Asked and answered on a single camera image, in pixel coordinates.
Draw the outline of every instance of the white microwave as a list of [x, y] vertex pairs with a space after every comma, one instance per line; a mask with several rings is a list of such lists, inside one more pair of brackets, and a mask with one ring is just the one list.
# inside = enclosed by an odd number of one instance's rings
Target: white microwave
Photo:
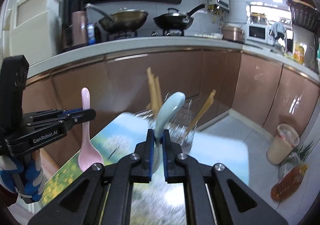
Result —
[[274, 38], [269, 35], [269, 25], [258, 23], [247, 23], [245, 39], [273, 45]]

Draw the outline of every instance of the trash can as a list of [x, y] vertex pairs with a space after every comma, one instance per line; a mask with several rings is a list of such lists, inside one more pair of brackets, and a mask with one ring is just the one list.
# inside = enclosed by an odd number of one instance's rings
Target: trash can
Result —
[[299, 134], [288, 124], [280, 124], [277, 134], [268, 148], [267, 157], [275, 165], [280, 164], [299, 145]]

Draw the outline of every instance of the pink spoon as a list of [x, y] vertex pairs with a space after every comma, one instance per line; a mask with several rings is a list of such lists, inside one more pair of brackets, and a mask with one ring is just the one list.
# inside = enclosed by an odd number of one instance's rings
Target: pink spoon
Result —
[[[90, 93], [87, 88], [82, 88], [82, 108], [90, 109]], [[89, 121], [82, 123], [82, 144], [78, 157], [80, 169], [84, 172], [94, 163], [103, 164], [103, 158], [98, 150], [91, 144], [90, 141], [90, 126]]]

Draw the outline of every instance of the baseboard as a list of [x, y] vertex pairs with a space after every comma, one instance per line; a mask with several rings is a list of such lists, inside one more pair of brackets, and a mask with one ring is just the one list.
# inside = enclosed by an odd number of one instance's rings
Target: baseboard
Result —
[[202, 124], [201, 126], [197, 127], [196, 131], [204, 130], [205, 128], [213, 125], [214, 123], [216, 123], [217, 121], [223, 119], [224, 117], [226, 117], [228, 115], [229, 115], [229, 110], [227, 110], [226, 112], [224, 112], [224, 113], [220, 114], [219, 116], [213, 118], [212, 120], [209, 120], [208, 122]]
[[261, 127], [259, 124], [253, 122], [252, 120], [248, 119], [247, 117], [245, 117], [244, 115], [242, 115], [241, 113], [235, 111], [234, 109], [230, 109], [229, 110], [229, 114], [234, 117], [237, 118], [238, 120], [240, 120], [241, 122], [243, 122], [245, 125], [247, 125], [248, 127], [253, 128], [256, 132], [264, 135], [267, 139], [269, 139], [270, 141], [273, 141], [274, 136], [272, 134], [270, 134], [268, 131], [266, 131], [263, 127]]

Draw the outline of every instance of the table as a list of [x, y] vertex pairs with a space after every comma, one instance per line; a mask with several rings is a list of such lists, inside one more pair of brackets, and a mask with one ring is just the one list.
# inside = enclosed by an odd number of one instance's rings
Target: table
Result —
[[[104, 127], [91, 142], [101, 153], [104, 165], [113, 164], [134, 152], [136, 144], [146, 139], [148, 127], [148, 120], [124, 112]], [[41, 200], [44, 205], [82, 174], [78, 155], [79, 152], [46, 183]], [[199, 163], [211, 166], [223, 163], [246, 185], [249, 184], [248, 150], [242, 141], [195, 132], [189, 155]], [[163, 165], [154, 173], [151, 183], [134, 184], [130, 224], [186, 224], [183, 185], [167, 184]]]

